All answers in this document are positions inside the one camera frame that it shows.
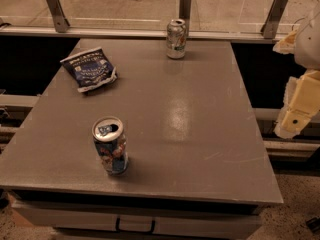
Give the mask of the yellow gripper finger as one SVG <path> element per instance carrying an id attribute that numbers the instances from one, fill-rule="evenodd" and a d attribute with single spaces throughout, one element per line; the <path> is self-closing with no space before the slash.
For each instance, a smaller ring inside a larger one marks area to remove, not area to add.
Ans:
<path id="1" fill-rule="evenodd" d="M 291 139 L 299 135 L 320 111 L 320 71 L 308 69 L 299 78 L 290 77 L 283 103 L 276 120 L 275 134 Z"/>
<path id="2" fill-rule="evenodd" d="M 273 46 L 273 51 L 280 54 L 293 54 L 295 49 L 297 31 L 291 31 Z"/>

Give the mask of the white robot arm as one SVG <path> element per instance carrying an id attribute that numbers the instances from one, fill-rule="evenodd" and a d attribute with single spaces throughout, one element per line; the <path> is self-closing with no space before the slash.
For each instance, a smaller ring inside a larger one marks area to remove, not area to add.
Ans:
<path id="1" fill-rule="evenodd" d="M 299 78 L 289 78 L 274 129 L 278 137 L 291 139 L 320 111 L 320 4 L 273 50 L 293 54 L 295 63 L 306 69 Z"/>

